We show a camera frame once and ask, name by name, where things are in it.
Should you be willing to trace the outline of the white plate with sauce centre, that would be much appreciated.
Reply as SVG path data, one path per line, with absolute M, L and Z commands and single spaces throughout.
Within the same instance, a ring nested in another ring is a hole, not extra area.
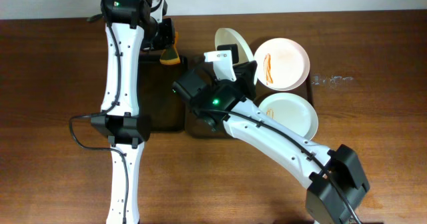
M 254 55 L 246 40 L 234 29 L 219 28 L 215 34 L 215 46 L 218 50 L 219 45 L 236 44 L 238 46 L 239 61 L 233 64 L 233 68 L 254 60 Z

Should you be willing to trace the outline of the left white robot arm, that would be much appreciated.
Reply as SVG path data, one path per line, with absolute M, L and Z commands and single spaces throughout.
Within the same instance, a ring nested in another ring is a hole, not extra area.
M 111 154 L 112 183 L 107 223 L 139 223 L 137 202 L 139 164 L 150 136 L 149 119 L 141 115 L 138 97 L 139 56 L 175 43 L 173 22 L 165 0 L 101 0 L 101 12 L 87 22 L 105 22 L 107 79 L 98 113 L 70 118 L 88 119 L 109 145 L 97 151 Z

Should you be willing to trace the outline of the green yellow sponge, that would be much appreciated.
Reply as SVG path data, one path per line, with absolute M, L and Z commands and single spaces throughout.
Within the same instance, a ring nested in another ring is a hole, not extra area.
M 160 55 L 159 62 L 162 65 L 177 65 L 180 64 L 181 60 L 177 52 L 176 44 L 178 40 L 178 32 L 175 32 L 174 42 L 171 47 L 164 49 Z

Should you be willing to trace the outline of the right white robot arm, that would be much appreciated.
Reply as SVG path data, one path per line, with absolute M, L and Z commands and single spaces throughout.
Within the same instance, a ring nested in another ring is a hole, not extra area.
M 235 69 L 237 77 L 210 77 L 191 69 L 172 90 L 191 113 L 214 131 L 255 147 L 286 169 L 306 189 L 307 212 L 316 223 L 360 223 L 355 210 L 370 190 L 357 153 L 346 145 L 332 150 L 298 135 L 262 113 L 253 103 L 257 63 Z

